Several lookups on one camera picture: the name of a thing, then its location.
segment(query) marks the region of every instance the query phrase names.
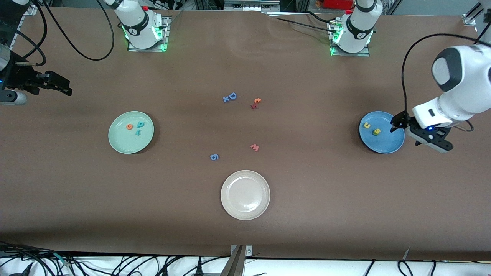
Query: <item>power cable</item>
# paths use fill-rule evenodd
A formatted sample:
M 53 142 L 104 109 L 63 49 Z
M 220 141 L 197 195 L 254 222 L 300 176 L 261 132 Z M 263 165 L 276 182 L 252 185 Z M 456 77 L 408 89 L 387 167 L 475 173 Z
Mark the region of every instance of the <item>power cable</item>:
M 315 17 L 315 19 L 319 20 L 320 22 L 329 23 L 329 20 L 322 19 L 322 18 L 320 18 L 319 16 L 317 16 L 317 14 L 315 14 L 315 13 L 313 13 L 313 12 L 309 11 L 309 10 L 306 10 L 306 11 L 305 11 L 305 12 L 303 12 L 303 13 L 308 13 L 308 14 L 312 15 L 313 17 Z
M 43 66 L 44 64 L 46 64 L 46 56 L 44 55 L 43 51 L 41 50 L 41 48 L 39 48 L 39 46 L 34 42 L 32 41 L 27 35 L 25 35 L 24 33 L 22 33 L 21 31 L 19 31 L 18 29 L 10 26 L 9 24 L 7 24 L 6 22 L 4 22 L 3 20 L 0 20 L 0 24 L 2 25 L 5 25 L 9 28 L 11 28 L 12 30 L 14 30 L 18 35 L 20 35 L 21 37 L 23 37 L 25 40 L 27 40 L 38 52 L 39 54 L 41 55 L 41 57 L 43 58 L 43 61 L 41 63 L 28 63 L 28 64 L 25 64 L 25 62 L 22 64 L 23 66 Z
M 472 123 L 469 120 L 465 120 L 465 121 L 469 125 L 470 129 L 461 128 L 460 126 L 454 126 L 454 128 L 456 128 L 458 130 L 461 130 L 461 131 L 464 131 L 464 132 L 472 132 L 472 131 L 474 131 L 474 125 L 472 125 Z
M 368 266 L 368 269 L 365 272 L 364 276 L 368 276 L 368 274 L 370 273 L 370 270 L 372 269 L 373 264 L 375 264 L 375 259 L 373 259 L 372 262 L 370 263 L 370 265 Z
M 41 36 L 41 39 L 37 43 L 38 47 L 41 47 L 43 44 L 44 40 L 46 39 L 46 35 L 48 34 L 48 24 L 46 23 L 46 17 L 44 16 L 44 12 L 41 9 L 41 6 L 39 5 L 37 0 L 32 0 L 34 5 L 37 7 L 37 10 L 39 11 L 39 14 L 41 15 L 41 19 L 43 20 L 43 35 Z M 32 55 L 36 51 L 36 48 L 33 48 L 30 50 L 27 54 L 23 56 L 23 58 L 28 58 L 30 55 Z
M 433 276 L 433 273 L 435 273 L 435 269 L 436 269 L 436 261 L 435 261 L 435 260 L 433 260 L 433 261 L 431 261 L 431 262 L 433 263 L 433 266 L 432 266 L 432 269 L 431 269 L 431 272 L 430 272 L 430 276 Z M 402 275 L 404 275 L 404 276 L 408 276 L 408 275 L 406 275 L 406 274 L 405 274 L 405 273 L 402 271 L 402 269 L 401 269 L 401 264 L 404 264 L 404 265 L 406 266 L 406 268 L 408 269 L 408 271 L 409 271 L 409 275 L 410 275 L 410 276 L 413 276 L 412 271 L 411 271 L 411 268 L 409 268 L 409 265 L 406 263 L 406 261 L 405 261 L 405 260 L 400 260 L 400 261 L 398 261 L 398 262 L 397 262 L 397 268 L 399 269 L 399 272 L 400 272 Z
M 288 20 L 288 19 L 283 19 L 283 18 L 278 18 L 278 17 L 275 17 L 275 18 L 278 19 L 278 20 L 281 20 L 281 21 L 290 22 L 290 23 L 293 23 L 293 24 L 302 25 L 302 26 L 306 26 L 306 27 L 309 27 L 309 28 L 324 30 L 324 31 L 327 31 L 327 32 L 336 32 L 335 30 L 330 30 L 330 29 L 326 29 L 326 28 L 320 28 L 320 27 L 316 27 L 316 26 L 312 26 L 312 25 L 308 25 L 308 24 L 304 24 L 304 23 L 300 23 L 300 22 L 296 22 L 296 21 L 291 21 L 291 20 Z
M 486 27 L 484 27 L 483 31 L 479 34 L 479 36 L 476 38 L 476 40 L 480 40 L 481 37 L 483 37 L 484 33 L 489 29 L 491 25 L 491 21 L 488 22 L 488 24 L 486 25 Z
M 111 53 L 112 53 L 112 50 L 114 49 L 114 30 L 112 29 L 112 25 L 111 25 L 111 20 L 109 19 L 109 16 L 108 14 L 106 13 L 106 10 L 104 9 L 104 7 L 102 6 L 101 2 L 99 0 L 96 0 L 97 3 L 99 4 L 99 6 L 101 7 L 102 9 L 102 12 L 104 12 L 104 16 L 106 17 L 107 21 L 108 21 L 108 24 L 109 24 L 109 28 L 111 29 L 111 36 L 112 36 L 112 42 L 111 42 L 111 49 L 109 50 L 109 52 L 107 54 L 105 54 L 103 57 L 100 57 L 100 58 L 92 58 L 92 57 L 88 57 L 86 55 L 84 55 L 82 52 L 80 52 L 79 49 L 77 49 L 77 47 L 75 47 L 75 45 L 72 43 L 72 41 L 70 40 L 70 38 L 68 38 L 68 36 L 66 35 L 65 31 L 63 30 L 63 28 L 60 26 L 60 24 L 58 23 L 58 20 L 55 18 L 55 16 L 53 15 L 53 12 L 51 11 L 50 7 L 48 6 L 48 4 L 46 3 L 45 0 L 41 0 L 44 4 L 44 6 L 46 7 L 46 9 L 48 10 L 48 13 L 51 15 L 51 17 L 53 18 L 53 21 L 55 22 L 56 26 L 58 27 L 58 29 L 61 31 L 61 34 L 63 34 L 63 36 L 65 37 L 66 41 L 68 42 L 68 44 L 70 44 L 70 46 L 72 46 L 72 48 L 77 52 L 79 53 L 81 56 L 85 57 L 86 59 L 88 60 L 93 60 L 93 61 L 99 61 L 99 60 L 103 60 L 105 59 L 106 57 L 108 57 Z
M 211 262 L 211 261 L 215 261 L 215 260 L 217 260 L 217 259 L 221 259 L 221 258 L 228 258 L 228 257 L 230 257 L 230 256 L 222 256 L 222 257 L 216 257 L 216 258 L 213 258 L 213 259 L 209 259 L 209 260 L 204 261 L 203 263 L 201 263 L 201 265 L 204 265 L 204 264 L 209 263 L 209 262 Z M 193 270 L 195 270 L 195 269 L 197 269 L 197 268 L 198 268 L 198 266 L 193 267 L 191 270 L 189 270 L 188 272 L 184 273 L 184 274 L 183 274 L 183 276 L 188 275 L 189 273 L 191 273 Z

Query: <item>brown table surface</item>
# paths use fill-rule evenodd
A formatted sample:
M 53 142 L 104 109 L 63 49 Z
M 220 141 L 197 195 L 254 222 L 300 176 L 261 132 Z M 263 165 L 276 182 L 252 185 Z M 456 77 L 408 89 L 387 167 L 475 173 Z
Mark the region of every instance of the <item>brown table surface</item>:
M 82 52 L 108 50 L 100 10 L 53 10 Z M 460 17 L 381 16 L 369 58 L 330 56 L 322 31 L 258 12 L 192 11 L 173 23 L 166 53 L 129 53 L 114 28 L 114 52 L 89 61 L 48 22 L 39 70 L 68 78 L 73 96 L 42 90 L 1 107 L 0 238 L 72 251 L 225 255 L 230 244 L 253 244 L 268 257 L 400 259 L 408 247 L 412 259 L 491 257 L 491 112 L 472 119 L 472 133 L 452 131 L 447 154 L 411 138 L 376 154 L 357 130 L 368 112 L 402 110 L 401 64 L 414 41 L 475 37 Z M 22 31 L 37 41 L 40 17 Z M 410 108 L 442 93 L 431 64 L 461 44 L 440 37 L 414 49 Z M 14 50 L 29 49 L 19 39 Z M 231 92 L 237 100 L 224 104 Z M 147 149 L 124 155 L 108 128 L 130 110 L 148 113 L 156 131 Z M 242 169 L 271 189 L 252 221 L 220 202 L 224 180 Z

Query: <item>green led light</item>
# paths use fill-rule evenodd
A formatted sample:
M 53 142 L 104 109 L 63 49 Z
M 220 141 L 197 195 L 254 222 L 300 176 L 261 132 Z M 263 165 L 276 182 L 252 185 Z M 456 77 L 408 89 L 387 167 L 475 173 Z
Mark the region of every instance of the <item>green led light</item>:
M 372 39 L 372 34 L 373 34 L 373 32 L 371 32 L 371 33 L 368 35 L 367 45 L 368 45 L 368 43 L 370 43 L 370 39 Z
M 154 33 L 154 36 L 157 40 L 160 40 L 162 38 L 162 33 L 159 31 L 159 33 L 157 33 L 157 29 L 152 26 L 152 32 Z
M 128 38 L 128 34 L 126 33 L 126 30 L 123 28 L 123 32 L 124 32 L 124 37 L 126 38 L 126 40 L 130 41 L 130 39 Z
M 167 52 L 167 46 L 168 46 L 167 42 L 162 43 L 160 45 L 160 50 L 162 50 L 162 52 Z

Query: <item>red object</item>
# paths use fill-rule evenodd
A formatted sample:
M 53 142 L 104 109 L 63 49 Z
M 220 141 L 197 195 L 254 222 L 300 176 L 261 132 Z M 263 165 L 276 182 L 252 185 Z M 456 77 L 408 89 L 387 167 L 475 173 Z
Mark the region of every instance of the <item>red object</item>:
M 353 0 L 324 0 L 323 7 L 330 9 L 351 10 Z
M 258 151 L 259 150 L 259 146 L 254 144 L 254 145 L 251 145 L 250 146 L 254 151 Z

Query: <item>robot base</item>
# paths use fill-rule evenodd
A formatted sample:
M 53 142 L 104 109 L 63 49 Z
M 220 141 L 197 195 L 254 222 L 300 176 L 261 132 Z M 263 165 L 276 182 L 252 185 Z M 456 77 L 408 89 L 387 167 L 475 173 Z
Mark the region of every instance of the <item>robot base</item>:
M 129 52 L 151 52 L 151 53 L 160 53 L 167 52 L 167 45 L 169 44 L 169 35 L 170 35 L 170 23 L 172 22 L 171 16 L 162 16 L 162 28 L 160 31 L 162 32 L 162 40 L 158 41 L 154 46 L 147 49 L 139 49 L 133 46 L 130 42 L 128 42 L 128 51 Z
M 339 25 L 336 23 L 336 21 L 331 20 L 331 22 L 327 23 L 327 29 L 339 30 Z M 349 53 L 344 50 L 342 50 L 336 43 L 334 43 L 334 36 L 336 36 L 337 33 L 335 32 L 329 32 L 329 44 L 330 44 L 330 53 L 331 55 L 343 55 L 343 56 L 370 56 L 370 51 L 368 50 L 368 45 L 363 48 L 358 53 Z

